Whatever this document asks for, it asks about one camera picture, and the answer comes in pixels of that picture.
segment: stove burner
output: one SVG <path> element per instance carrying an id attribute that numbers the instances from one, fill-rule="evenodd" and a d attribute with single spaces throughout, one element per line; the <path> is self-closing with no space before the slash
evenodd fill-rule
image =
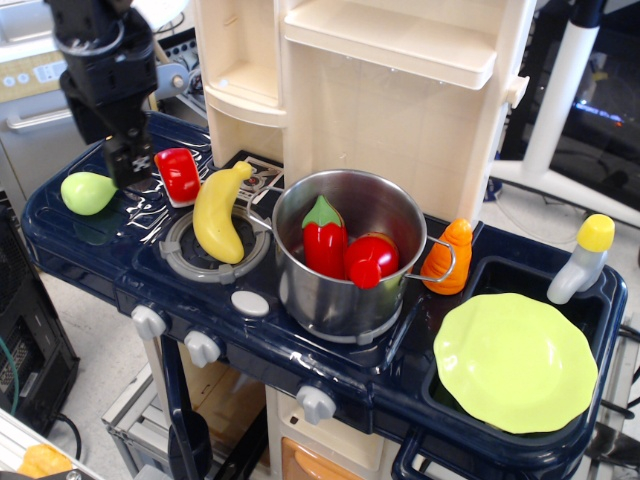
<path id="1" fill-rule="evenodd" d="M 193 211 L 171 227 L 167 238 L 160 242 L 160 254 L 184 278 L 200 283 L 231 284 L 262 261 L 270 243 L 267 230 L 251 221 L 241 207 L 233 207 L 232 221 L 246 252 L 236 265 L 216 260 L 200 246 L 193 231 Z"/>

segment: red bell pepper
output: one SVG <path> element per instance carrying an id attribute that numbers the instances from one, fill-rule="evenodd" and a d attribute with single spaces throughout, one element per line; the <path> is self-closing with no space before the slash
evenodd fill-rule
<path id="1" fill-rule="evenodd" d="M 349 242 L 344 220 L 324 195 L 302 221 L 307 266 L 321 275 L 345 279 L 344 254 Z"/>
<path id="2" fill-rule="evenodd" d="M 154 161 L 164 182 L 171 205 L 193 205 L 200 191 L 198 167 L 187 148 L 168 148 L 158 152 Z"/>

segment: stainless steel pot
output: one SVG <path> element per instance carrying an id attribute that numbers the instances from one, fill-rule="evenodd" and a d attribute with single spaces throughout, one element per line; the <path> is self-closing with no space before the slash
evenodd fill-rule
<path id="1" fill-rule="evenodd" d="M 350 239 L 368 232 L 389 235 L 400 252 L 400 269 L 371 289 L 320 275 L 304 263 L 302 220 L 318 195 L 342 215 Z M 252 220 L 251 202 L 247 207 Z M 279 296 L 302 327 L 340 343 L 370 343 L 396 321 L 408 278 L 442 281 L 411 273 L 427 240 L 427 225 L 415 201 L 394 183 L 358 170 L 326 170 L 286 189 L 276 202 L 271 228 L 276 240 Z"/>

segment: cream shelf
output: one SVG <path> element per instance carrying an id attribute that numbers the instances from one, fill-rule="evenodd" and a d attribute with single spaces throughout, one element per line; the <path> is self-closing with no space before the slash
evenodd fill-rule
<path id="1" fill-rule="evenodd" d="M 279 108 L 276 71 L 238 62 L 205 84 L 207 102 L 238 120 L 269 127 L 284 127 L 286 112 Z"/>
<path id="2" fill-rule="evenodd" d="M 287 40 L 479 90 L 491 78 L 487 33 L 344 0 L 311 0 L 284 17 Z"/>

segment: yellow-green plate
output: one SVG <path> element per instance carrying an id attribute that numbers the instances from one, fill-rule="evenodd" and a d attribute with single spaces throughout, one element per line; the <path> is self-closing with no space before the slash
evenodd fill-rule
<path id="1" fill-rule="evenodd" d="M 555 307 L 515 293 L 472 297 L 434 342 L 438 375 L 469 415 L 510 433 L 552 432 L 591 403 L 584 334 Z"/>

